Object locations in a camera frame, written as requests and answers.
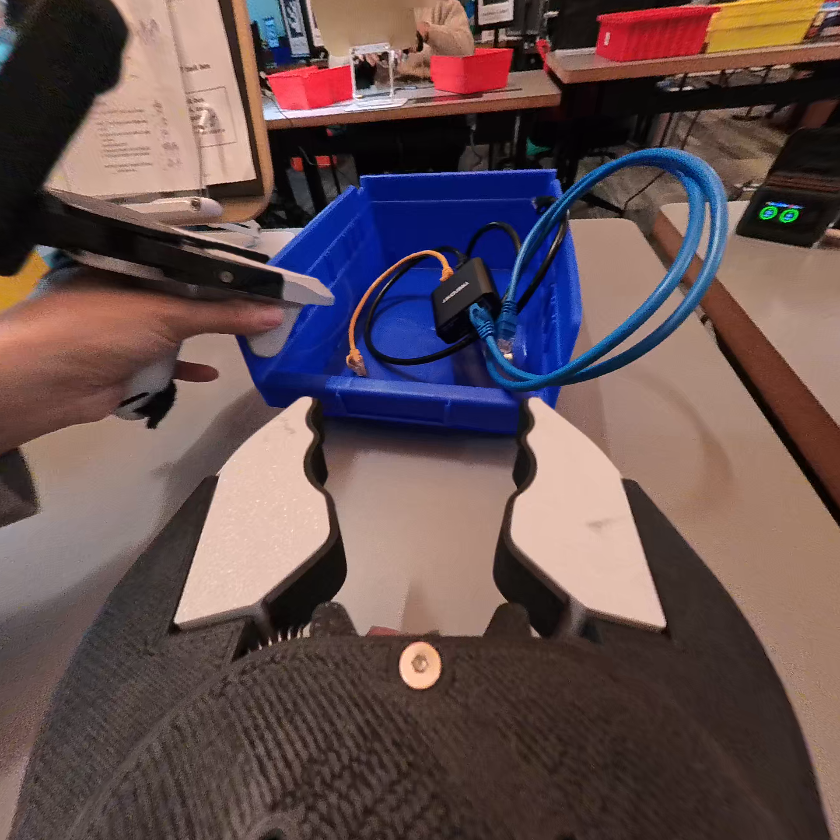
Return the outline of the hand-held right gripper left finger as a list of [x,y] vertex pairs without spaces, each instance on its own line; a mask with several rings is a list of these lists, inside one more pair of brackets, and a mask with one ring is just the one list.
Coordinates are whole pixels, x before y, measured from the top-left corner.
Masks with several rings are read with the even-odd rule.
[[322,409],[304,396],[219,470],[174,627],[242,622],[246,650],[308,637],[340,592],[346,555],[327,489]]

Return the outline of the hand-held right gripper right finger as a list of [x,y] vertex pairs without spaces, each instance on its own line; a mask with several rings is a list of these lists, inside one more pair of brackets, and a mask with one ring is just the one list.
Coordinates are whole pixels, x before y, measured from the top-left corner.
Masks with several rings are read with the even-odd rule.
[[653,633],[666,617],[617,467],[540,399],[520,405],[515,490],[493,579],[540,637],[591,621]]

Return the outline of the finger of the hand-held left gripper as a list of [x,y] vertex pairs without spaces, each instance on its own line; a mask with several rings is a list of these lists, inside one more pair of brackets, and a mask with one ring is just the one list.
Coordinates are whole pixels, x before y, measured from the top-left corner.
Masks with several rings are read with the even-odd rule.
[[148,214],[64,191],[39,191],[39,243],[69,253],[139,260],[140,248],[167,245],[218,250],[229,259],[241,257],[267,264],[270,257],[223,241],[208,232],[155,222]]
[[240,248],[219,243],[140,242],[138,255],[101,255],[65,247],[77,263],[129,287],[200,301],[251,300],[331,306],[333,294],[320,280],[271,266]]

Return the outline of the blue plastic bin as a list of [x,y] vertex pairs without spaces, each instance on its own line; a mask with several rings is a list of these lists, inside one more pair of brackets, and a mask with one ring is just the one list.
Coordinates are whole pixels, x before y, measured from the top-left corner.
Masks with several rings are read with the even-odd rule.
[[[273,407],[301,396],[320,401],[327,417],[512,435],[523,397],[552,408],[560,389],[531,394],[501,390],[488,375],[482,347],[473,343],[442,360],[394,366],[371,356],[364,319],[355,332],[367,377],[351,372],[350,318],[372,281],[397,260],[447,246],[460,254],[485,224],[499,222],[524,239],[539,216],[535,201],[560,196],[548,170],[365,176],[328,205],[270,262],[319,279],[333,294],[329,307],[301,311],[283,349],[260,358],[240,348],[257,392]],[[374,347],[415,358],[447,345],[436,335],[431,295],[440,265],[426,259],[397,281],[372,321]],[[518,316],[514,363],[546,374],[571,360],[582,321],[581,283],[571,229],[546,277]]]

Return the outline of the black adapter box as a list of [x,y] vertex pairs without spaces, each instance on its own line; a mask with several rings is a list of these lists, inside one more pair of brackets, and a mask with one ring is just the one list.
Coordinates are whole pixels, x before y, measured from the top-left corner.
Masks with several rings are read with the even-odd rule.
[[485,260],[472,257],[441,281],[431,296],[436,335],[452,345],[473,335],[469,312],[474,306],[492,318],[501,313],[501,296]]

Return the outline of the background office desk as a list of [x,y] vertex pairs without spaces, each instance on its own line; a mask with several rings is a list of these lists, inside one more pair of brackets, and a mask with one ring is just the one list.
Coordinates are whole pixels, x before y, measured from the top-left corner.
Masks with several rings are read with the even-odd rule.
[[272,98],[264,98],[266,127],[272,130],[311,129],[333,125],[440,118],[483,112],[524,112],[560,105],[561,91],[544,70],[514,71],[501,90],[457,95],[432,87],[405,91],[400,108],[358,108],[352,101],[308,111],[281,110]]
[[554,74],[564,85],[578,85],[685,74],[709,74],[720,70],[742,70],[751,67],[814,64],[838,59],[839,41],[835,39],[773,46],[766,49],[731,50],[624,62],[599,56],[594,49],[558,49],[548,52],[543,59],[543,64],[545,69]]

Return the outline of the grey desk with brown edge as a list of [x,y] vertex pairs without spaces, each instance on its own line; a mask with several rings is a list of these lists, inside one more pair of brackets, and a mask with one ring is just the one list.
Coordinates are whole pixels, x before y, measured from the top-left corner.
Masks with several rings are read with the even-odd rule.
[[724,357],[838,519],[838,248],[736,234],[748,203],[729,204],[729,239],[699,304]]

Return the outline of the person's left hand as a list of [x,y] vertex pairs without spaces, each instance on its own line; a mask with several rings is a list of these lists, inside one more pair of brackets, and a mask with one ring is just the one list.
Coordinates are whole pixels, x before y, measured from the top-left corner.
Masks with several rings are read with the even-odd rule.
[[94,276],[19,303],[1,321],[1,452],[97,422],[132,378],[202,334],[261,334],[279,307],[119,289]]

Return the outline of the printed paper sheets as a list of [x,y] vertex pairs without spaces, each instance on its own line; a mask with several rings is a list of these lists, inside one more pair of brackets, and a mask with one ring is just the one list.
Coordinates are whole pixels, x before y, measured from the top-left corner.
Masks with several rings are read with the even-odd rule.
[[235,28],[222,2],[117,1],[128,29],[49,187],[97,198],[195,194],[257,176]]

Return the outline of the white document stand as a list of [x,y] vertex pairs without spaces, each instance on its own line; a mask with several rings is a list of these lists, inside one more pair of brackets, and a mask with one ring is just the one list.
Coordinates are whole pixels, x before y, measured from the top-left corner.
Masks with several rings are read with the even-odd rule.
[[[224,226],[232,223],[250,223],[266,209],[274,189],[275,178],[270,159],[270,147],[263,113],[263,98],[260,92],[259,74],[249,27],[248,11],[245,2],[222,3],[224,16],[227,20],[226,24],[228,28],[235,28],[236,31],[234,57],[241,62],[241,70],[237,70],[237,74],[241,91],[245,94],[246,115],[249,123],[248,131],[257,170],[255,180],[235,185],[212,187],[209,191],[195,194],[175,193],[168,196],[153,194],[117,199],[87,197],[126,206],[138,213],[148,214],[155,222],[183,228],[201,225]],[[118,79],[110,89],[119,81],[121,64],[122,57],[119,61]],[[48,185],[49,179],[46,183],[48,189],[63,191],[50,188]]]

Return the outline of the clear acrylic sign holder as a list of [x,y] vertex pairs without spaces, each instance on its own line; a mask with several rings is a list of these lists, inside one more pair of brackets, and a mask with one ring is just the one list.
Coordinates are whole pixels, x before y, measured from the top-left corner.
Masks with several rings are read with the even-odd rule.
[[358,107],[400,108],[407,103],[398,70],[401,53],[387,42],[357,45],[350,50],[352,100]]

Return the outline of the red plastic bin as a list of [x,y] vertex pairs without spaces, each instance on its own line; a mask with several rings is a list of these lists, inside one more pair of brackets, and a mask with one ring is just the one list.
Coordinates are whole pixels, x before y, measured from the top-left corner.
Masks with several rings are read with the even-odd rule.
[[615,62],[696,56],[717,5],[684,5],[603,14],[595,53]]
[[353,98],[351,68],[305,66],[268,75],[267,82],[281,110],[329,108]]
[[507,87],[514,50],[476,48],[470,56],[432,56],[430,78],[436,90],[471,95]]

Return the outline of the black device with green display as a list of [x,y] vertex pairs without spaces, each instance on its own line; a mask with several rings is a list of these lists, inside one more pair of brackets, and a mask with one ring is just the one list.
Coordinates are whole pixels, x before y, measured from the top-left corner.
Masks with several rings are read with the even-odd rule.
[[736,235],[812,248],[839,214],[839,128],[799,129],[785,142]]

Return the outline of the yellow plastic bin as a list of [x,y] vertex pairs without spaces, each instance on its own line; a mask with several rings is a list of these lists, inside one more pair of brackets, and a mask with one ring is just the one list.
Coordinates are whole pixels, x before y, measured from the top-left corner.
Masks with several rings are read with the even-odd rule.
[[721,4],[707,30],[715,54],[800,44],[823,1],[739,1]]

